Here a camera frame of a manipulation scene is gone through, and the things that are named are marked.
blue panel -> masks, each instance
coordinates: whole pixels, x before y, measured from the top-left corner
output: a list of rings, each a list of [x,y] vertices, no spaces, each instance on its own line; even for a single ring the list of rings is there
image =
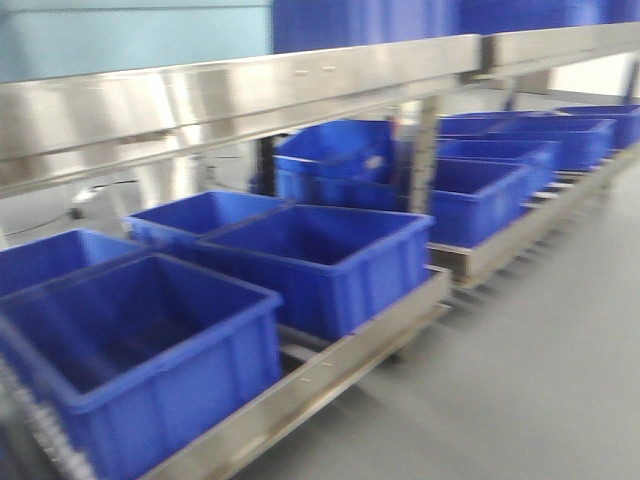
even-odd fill
[[[0,81],[265,55],[271,48],[264,1],[22,3],[12,2],[0,20],[0,39],[8,40],[0,43],[0,61],[8,64]]]

metal rack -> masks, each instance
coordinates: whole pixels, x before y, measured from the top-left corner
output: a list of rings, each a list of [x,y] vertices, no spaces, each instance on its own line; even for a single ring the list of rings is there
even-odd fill
[[[3,84],[0,198],[433,99],[468,83],[635,50],[640,24],[599,25]],[[434,165],[434,115],[425,100],[415,185],[425,184]],[[638,153],[638,147],[622,152],[589,175],[558,182],[521,220],[477,249],[432,245],[435,262],[466,287],[481,283]],[[428,191],[416,189],[414,209],[427,199]],[[229,478],[446,311],[450,289],[451,273],[436,269],[423,286],[330,346],[285,332],[282,351],[291,373],[144,480]]]

